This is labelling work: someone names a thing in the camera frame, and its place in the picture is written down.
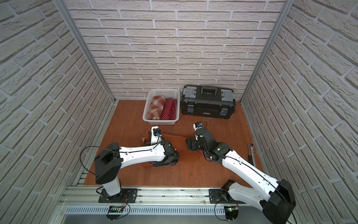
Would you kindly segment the orange skirt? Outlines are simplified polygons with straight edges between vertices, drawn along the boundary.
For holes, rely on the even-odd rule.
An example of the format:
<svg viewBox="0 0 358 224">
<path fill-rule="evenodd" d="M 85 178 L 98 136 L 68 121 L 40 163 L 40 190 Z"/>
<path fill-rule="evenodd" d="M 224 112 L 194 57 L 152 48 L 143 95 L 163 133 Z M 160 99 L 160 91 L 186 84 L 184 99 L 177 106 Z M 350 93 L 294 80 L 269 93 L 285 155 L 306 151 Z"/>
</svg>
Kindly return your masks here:
<svg viewBox="0 0 358 224">
<path fill-rule="evenodd" d="M 150 138 L 149 137 L 149 131 L 148 134 L 146 135 L 146 137 L 144 137 L 142 139 L 142 146 L 147 146 L 150 143 Z M 179 165 L 183 162 L 195 162 L 199 159 L 201 159 L 203 157 L 202 153 L 200 151 L 192 151 L 189 150 L 187 147 L 187 143 L 186 143 L 186 137 L 182 137 L 182 136 L 175 136 L 175 135 L 169 135 L 169 134 L 164 134 L 164 138 L 165 140 L 170 141 L 171 143 L 173 143 L 174 148 L 178 151 L 179 153 Z M 143 168 L 150 168 L 150 167 L 154 167 L 153 166 L 154 162 L 145 162 L 142 163 L 141 166 Z"/>
</svg>

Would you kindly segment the red polka dot skirt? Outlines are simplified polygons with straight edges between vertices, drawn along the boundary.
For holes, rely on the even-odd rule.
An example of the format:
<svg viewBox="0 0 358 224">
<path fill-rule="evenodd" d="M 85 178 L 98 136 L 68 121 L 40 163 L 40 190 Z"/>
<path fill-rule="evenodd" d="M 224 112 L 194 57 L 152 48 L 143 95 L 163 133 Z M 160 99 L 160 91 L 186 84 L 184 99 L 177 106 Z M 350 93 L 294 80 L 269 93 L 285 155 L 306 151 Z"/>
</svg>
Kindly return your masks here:
<svg viewBox="0 0 358 224">
<path fill-rule="evenodd" d="M 161 113 L 161 120 L 175 120 L 177 112 L 177 100 L 173 98 L 167 98 Z"/>
</svg>

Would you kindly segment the red plaid skirt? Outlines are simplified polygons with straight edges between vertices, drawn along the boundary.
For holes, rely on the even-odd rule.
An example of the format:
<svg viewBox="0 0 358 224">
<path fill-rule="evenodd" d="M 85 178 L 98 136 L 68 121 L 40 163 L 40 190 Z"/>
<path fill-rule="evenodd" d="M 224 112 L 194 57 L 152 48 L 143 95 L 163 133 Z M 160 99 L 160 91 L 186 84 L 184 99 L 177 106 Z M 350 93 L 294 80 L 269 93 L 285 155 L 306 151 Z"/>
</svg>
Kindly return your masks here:
<svg viewBox="0 0 358 224">
<path fill-rule="evenodd" d="M 160 120 L 165 105 L 165 98 L 162 96 L 154 96 L 149 106 L 146 118 L 149 120 Z"/>
</svg>

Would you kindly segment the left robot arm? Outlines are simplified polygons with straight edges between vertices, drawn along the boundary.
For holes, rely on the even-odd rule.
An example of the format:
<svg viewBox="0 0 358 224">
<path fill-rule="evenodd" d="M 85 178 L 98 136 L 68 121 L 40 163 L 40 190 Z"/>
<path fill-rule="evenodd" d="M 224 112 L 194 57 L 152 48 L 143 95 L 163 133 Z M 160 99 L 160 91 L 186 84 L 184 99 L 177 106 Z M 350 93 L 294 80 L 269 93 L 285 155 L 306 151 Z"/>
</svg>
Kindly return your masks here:
<svg viewBox="0 0 358 224">
<path fill-rule="evenodd" d="M 99 203 L 127 202 L 128 196 L 122 190 L 121 182 L 117 177 L 122 168 L 151 162 L 154 167 L 162 167 L 178 163 L 180 155 L 172 143 L 159 137 L 142 147 L 120 147 L 112 143 L 102 148 L 95 159 L 96 184 L 101 185 Z"/>
</svg>

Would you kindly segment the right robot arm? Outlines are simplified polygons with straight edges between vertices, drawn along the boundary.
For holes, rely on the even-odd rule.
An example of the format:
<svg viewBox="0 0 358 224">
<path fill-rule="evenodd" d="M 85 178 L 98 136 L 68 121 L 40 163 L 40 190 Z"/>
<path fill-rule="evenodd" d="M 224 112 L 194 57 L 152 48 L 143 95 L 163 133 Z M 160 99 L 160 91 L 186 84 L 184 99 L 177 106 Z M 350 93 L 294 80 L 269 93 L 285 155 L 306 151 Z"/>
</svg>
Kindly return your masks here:
<svg viewBox="0 0 358 224">
<path fill-rule="evenodd" d="M 204 158 L 231 170 L 250 186 L 228 180 L 222 187 L 225 201 L 241 201 L 262 211 L 273 224 L 286 224 L 293 216 L 296 199 L 293 187 L 285 179 L 277 180 L 261 172 L 223 142 L 217 142 L 201 122 L 193 125 L 194 136 L 187 139 L 188 149 L 202 151 Z"/>
</svg>

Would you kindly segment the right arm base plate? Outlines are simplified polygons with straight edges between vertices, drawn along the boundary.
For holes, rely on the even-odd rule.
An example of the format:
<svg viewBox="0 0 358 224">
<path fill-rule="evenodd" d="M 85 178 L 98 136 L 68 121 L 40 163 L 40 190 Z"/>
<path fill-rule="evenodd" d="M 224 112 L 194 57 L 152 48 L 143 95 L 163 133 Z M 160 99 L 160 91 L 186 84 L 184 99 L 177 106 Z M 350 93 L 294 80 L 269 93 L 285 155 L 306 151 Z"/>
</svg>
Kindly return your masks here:
<svg viewBox="0 0 358 224">
<path fill-rule="evenodd" d="M 209 189 L 210 204 L 229 203 L 229 204 L 245 204 L 241 201 L 235 201 L 228 193 L 222 192 L 221 189 Z"/>
</svg>

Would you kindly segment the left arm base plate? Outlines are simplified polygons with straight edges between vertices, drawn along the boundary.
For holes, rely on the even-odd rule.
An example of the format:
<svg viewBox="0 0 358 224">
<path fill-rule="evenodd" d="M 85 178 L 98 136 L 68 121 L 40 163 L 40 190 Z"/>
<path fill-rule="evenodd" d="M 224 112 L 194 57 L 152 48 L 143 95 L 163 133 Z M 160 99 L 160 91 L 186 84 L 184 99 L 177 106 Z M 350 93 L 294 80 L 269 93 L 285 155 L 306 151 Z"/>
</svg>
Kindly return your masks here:
<svg viewBox="0 0 358 224">
<path fill-rule="evenodd" d="M 120 193 L 109 196 L 105 189 L 102 189 L 100 193 L 99 203 L 135 203 L 137 198 L 138 189 L 136 188 L 124 188 Z"/>
</svg>

